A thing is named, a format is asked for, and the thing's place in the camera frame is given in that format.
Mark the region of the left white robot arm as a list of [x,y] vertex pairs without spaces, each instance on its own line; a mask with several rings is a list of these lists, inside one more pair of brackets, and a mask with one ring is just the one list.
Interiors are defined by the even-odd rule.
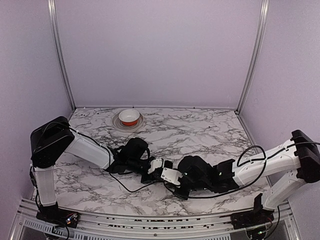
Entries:
[[63,215],[55,193],[53,170],[62,154],[88,161],[110,174],[133,172],[141,182],[159,181],[164,160],[151,156],[149,145],[131,138],[118,148],[102,146],[93,138],[72,129],[64,116],[38,127],[30,134],[32,182],[37,189],[39,212],[47,218]]

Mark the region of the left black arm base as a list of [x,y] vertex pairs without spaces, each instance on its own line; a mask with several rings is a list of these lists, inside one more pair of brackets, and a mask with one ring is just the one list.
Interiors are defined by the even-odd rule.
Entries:
[[62,226],[67,226],[68,228],[76,228],[79,222],[79,216],[80,214],[75,211],[68,211],[61,209],[59,213],[56,215],[54,214],[47,214],[45,215],[44,213],[37,212],[36,218],[38,220],[42,220],[48,223],[52,224],[59,224]]

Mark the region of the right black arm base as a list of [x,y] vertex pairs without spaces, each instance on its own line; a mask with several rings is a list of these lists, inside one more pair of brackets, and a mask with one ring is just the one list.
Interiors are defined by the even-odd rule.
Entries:
[[252,210],[233,213],[230,216],[234,230],[271,223],[275,219],[273,216],[274,210],[263,209],[262,196],[263,194],[260,193],[254,198]]

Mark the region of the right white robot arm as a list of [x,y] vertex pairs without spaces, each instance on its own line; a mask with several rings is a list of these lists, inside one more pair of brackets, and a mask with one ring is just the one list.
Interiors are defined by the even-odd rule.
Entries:
[[235,193],[256,183],[261,177],[284,172],[267,192],[254,199],[257,212],[272,213],[277,206],[306,184],[320,180],[320,151],[301,130],[270,150],[237,160],[229,159],[211,166],[199,156],[186,156],[176,169],[164,168],[160,177],[178,198],[190,199],[191,191],[210,191],[214,197]]

